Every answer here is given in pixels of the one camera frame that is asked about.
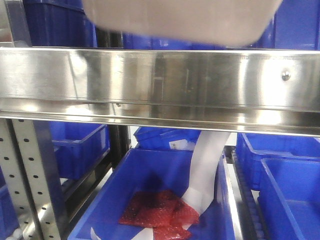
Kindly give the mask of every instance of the beige container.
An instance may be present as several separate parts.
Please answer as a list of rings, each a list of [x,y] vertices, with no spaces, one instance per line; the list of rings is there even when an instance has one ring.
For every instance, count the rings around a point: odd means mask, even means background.
[[[103,29],[236,47],[258,40],[281,2],[83,0],[83,7]]]

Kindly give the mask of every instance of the perforated metal upright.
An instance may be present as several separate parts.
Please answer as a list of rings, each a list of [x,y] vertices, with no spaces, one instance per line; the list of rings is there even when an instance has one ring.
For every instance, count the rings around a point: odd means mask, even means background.
[[[39,220],[12,121],[0,119],[0,166],[25,240],[41,239]]]
[[[0,15],[0,45],[31,46],[23,1],[0,0]],[[1,118],[0,158],[23,238],[65,239],[69,221],[49,123]]]

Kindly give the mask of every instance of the shelving rack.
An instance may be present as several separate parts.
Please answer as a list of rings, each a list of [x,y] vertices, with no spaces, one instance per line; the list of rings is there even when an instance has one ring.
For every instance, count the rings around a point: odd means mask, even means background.
[[[31,47],[22,0],[0,0],[0,16],[0,166],[25,240],[65,239],[69,207],[89,195],[65,204],[38,120],[116,125],[114,154],[81,180],[90,188],[128,149],[119,125],[320,135],[318,52]]]

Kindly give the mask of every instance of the screw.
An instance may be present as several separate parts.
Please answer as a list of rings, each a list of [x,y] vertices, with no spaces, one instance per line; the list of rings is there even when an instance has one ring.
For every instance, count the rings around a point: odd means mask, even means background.
[[[282,80],[283,80],[283,81],[288,81],[290,78],[291,78],[290,72],[284,71],[284,72],[282,73]]]

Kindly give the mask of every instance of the blue plastic bin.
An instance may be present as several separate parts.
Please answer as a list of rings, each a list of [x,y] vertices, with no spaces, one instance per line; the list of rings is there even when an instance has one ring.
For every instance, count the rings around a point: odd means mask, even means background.
[[[106,125],[52,121],[50,130],[61,178],[80,179],[110,149]]]
[[[200,130],[161,127],[139,127],[134,136],[140,149],[170,150],[179,149],[179,141],[197,143]]]
[[[103,240],[131,240],[141,227],[118,224],[136,191],[171,189],[182,196],[188,188],[192,153],[131,149],[77,223],[68,240],[91,240],[90,229]],[[219,164],[217,199],[189,228],[191,240],[235,240],[226,177]]]
[[[96,29],[81,0],[24,0],[33,46],[96,47]]]
[[[264,159],[259,204],[272,240],[320,239],[320,162]]]
[[[19,227],[18,218],[6,185],[0,187],[0,239],[11,236]]]
[[[320,161],[320,141],[315,137],[238,133],[235,150],[251,189],[260,190],[264,158]]]
[[[193,43],[168,39],[163,37],[153,37],[146,35],[136,35],[131,33],[123,34],[124,49],[140,50],[224,50],[224,46],[213,44]]]
[[[257,47],[318,50],[319,30],[318,0],[283,0]]]

